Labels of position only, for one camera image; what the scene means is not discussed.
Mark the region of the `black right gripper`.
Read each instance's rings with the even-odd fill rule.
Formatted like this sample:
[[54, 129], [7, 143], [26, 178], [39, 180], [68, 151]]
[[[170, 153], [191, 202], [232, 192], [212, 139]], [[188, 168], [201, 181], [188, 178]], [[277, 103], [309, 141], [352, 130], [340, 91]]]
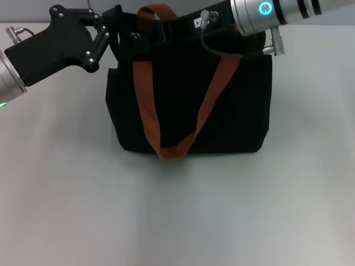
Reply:
[[177, 19], [168, 21], [154, 22], [152, 31], [147, 34], [146, 52], [151, 53], [158, 48], [170, 47], [173, 41], [195, 39], [200, 36], [201, 31], [201, 12], [216, 12], [217, 18], [208, 21], [204, 33], [214, 35], [232, 29], [235, 20], [232, 14], [230, 3], [217, 3], [212, 6], [200, 9]]

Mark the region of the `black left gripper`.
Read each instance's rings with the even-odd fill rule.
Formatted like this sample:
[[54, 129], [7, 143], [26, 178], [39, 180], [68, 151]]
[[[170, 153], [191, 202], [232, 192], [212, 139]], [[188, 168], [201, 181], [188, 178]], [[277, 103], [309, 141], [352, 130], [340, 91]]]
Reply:
[[[4, 53], [23, 80], [32, 86], [69, 66], [78, 66], [89, 73], [99, 69], [109, 45], [110, 25], [122, 14], [121, 5], [102, 15], [89, 9], [67, 9], [54, 5], [49, 9], [50, 25], [43, 31], [7, 48]], [[87, 26], [96, 27], [92, 36]]]

